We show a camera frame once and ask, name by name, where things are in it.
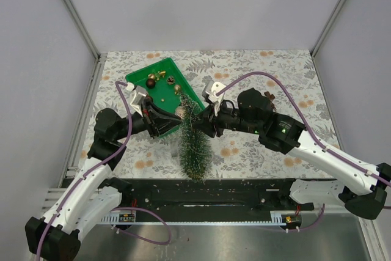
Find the small green christmas tree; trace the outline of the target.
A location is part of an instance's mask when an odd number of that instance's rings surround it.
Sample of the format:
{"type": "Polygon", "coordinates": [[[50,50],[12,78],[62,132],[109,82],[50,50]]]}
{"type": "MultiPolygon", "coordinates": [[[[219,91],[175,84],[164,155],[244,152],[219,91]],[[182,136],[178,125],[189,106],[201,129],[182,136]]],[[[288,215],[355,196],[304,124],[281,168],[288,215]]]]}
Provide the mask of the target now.
{"type": "Polygon", "coordinates": [[[200,106],[187,94],[180,95],[182,123],[179,128],[179,164],[183,173],[193,181],[201,181],[209,173],[212,151],[209,137],[196,129],[200,106]]]}

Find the green plastic tray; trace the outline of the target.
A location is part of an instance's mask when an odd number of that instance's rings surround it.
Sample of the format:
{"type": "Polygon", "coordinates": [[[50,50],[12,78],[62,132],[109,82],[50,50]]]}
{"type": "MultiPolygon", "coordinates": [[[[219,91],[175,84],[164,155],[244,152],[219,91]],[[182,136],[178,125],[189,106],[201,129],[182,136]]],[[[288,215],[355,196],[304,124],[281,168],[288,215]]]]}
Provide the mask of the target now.
{"type": "MultiPolygon", "coordinates": [[[[180,69],[176,66],[172,58],[168,57],[159,62],[155,62],[149,66],[146,66],[142,69],[131,72],[125,77],[127,82],[133,83],[137,86],[141,86],[147,90],[148,95],[143,101],[142,105],[147,105],[148,102],[154,102],[154,104],[167,111],[175,114],[175,110],[180,106],[180,95],[187,94],[192,100],[194,100],[201,108],[205,109],[200,98],[194,92],[193,88],[188,83],[187,79],[184,77],[180,69]],[[166,71],[166,76],[163,79],[155,80],[156,87],[153,89],[147,88],[145,85],[146,80],[148,79],[148,74],[157,71],[166,71]],[[168,77],[173,76],[175,83],[170,85],[167,83],[168,77]],[[176,94],[174,93],[174,86],[178,84],[181,86],[181,92],[176,94]]],[[[147,131],[143,122],[142,115],[138,114],[135,110],[132,115],[132,134],[138,134],[143,131],[147,131]]],[[[171,134],[179,129],[179,126],[171,129],[169,132],[162,136],[171,134]]]]}

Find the brown ribbon pinecone ornament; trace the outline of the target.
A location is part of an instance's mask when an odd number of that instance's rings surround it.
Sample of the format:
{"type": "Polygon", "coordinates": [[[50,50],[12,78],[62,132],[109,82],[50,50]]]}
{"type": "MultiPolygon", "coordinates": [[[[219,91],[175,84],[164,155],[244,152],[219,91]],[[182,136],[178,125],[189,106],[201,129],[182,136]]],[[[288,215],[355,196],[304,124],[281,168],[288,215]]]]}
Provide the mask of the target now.
{"type": "Polygon", "coordinates": [[[264,93],[264,95],[269,99],[272,110],[273,110],[274,112],[276,112],[277,109],[276,109],[276,106],[275,106],[274,103],[273,103],[273,101],[274,101],[274,99],[275,99],[274,94],[271,94],[269,91],[266,91],[266,92],[264,93]]]}

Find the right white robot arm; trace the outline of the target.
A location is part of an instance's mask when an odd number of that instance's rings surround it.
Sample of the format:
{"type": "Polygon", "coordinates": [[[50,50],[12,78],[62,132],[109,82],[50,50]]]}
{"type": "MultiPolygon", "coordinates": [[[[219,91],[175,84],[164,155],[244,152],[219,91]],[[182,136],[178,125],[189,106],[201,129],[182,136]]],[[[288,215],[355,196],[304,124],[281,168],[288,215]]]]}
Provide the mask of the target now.
{"type": "Polygon", "coordinates": [[[258,136],[269,150],[306,161],[333,176],[333,180],[296,179],[290,188],[278,194],[282,208],[297,204],[326,204],[345,207],[352,214],[374,220],[383,210],[390,166],[359,160],[322,141],[303,123],[288,115],[274,112],[268,97],[251,88],[238,95],[237,106],[224,99],[220,82],[210,82],[202,96],[208,103],[193,124],[195,129],[214,138],[224,130],[258,136]]]}

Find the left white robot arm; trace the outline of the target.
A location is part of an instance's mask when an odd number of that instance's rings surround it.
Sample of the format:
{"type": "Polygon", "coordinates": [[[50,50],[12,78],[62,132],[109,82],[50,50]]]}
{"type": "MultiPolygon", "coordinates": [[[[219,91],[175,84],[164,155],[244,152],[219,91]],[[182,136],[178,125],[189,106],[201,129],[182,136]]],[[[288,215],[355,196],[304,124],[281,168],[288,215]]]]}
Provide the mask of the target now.
{"type": "Polygon", "coordinates": [[[147,131],[158,137],[178,126],[181,119],[146,100],[140,112],[120,117],[106,108],[95,121],[94,141],[83,167],[56,203],[25,225],[29,250],[37,258],[73,260],[104,216],[116,207],[128,208],[133,201],[131,185],[109,174],[122,159],[130,136],[147,131]]]}

